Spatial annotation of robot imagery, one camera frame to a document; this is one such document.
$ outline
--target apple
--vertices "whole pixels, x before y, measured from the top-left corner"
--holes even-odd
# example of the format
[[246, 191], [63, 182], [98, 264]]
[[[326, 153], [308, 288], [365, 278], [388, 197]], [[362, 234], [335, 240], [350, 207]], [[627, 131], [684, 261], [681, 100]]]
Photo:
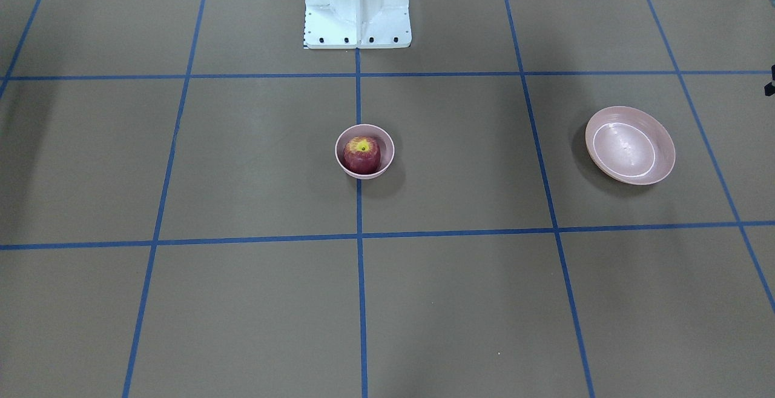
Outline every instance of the apple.
[[344, 167], [356, 174], [373, 174], [380, 168], [380, 146], [371, 136], [355, 136], [344, 146]]

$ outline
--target white mounting base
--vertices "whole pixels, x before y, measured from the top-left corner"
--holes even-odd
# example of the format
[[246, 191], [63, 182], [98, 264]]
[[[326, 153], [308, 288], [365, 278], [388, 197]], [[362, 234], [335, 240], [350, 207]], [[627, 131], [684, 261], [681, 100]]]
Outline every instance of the white mounting base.
[[305, 48], [405, 48], [409, 0], [305, 0]]

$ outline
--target pink bowl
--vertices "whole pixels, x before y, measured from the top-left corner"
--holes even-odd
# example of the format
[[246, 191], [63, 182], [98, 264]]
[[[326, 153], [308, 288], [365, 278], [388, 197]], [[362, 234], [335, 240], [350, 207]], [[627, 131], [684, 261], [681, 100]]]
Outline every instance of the pink bowl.
[[[380, 146], [380, 168], [373, 174], [356, 174], [344, 167], [343, 155], [344, 146], [350, 139], [355, 136], [371, 136], [377, 140], [377, 144]], [[376, 178], [382, 175], [382, 172], [388, 169], [391, 163], [393, 163], [393, 156], [395, 156], [395, 146], [393, 145], [393, 139], [390, 135], [382, 130], [382, 128], [371, 124], [358, 124], [353, 125], [351, 128], [343, 131], [337, 139], [337, 144], [334, 146], [334, 155], [337, 158], [337, 163], [340, 164], [343, 169], [351, 177], [359, 178], [360, 180], [368, 180], [370, 178]]]

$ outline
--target plate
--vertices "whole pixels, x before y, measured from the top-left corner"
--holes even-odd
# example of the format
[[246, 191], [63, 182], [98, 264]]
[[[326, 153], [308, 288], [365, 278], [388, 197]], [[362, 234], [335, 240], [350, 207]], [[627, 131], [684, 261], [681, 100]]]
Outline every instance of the plate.
[[587, 150], [598, 168], [620, 182], [653, 185], [673, 171], [676, 150], [665, 127], [637, 108], [614, 105], [587, 123]]

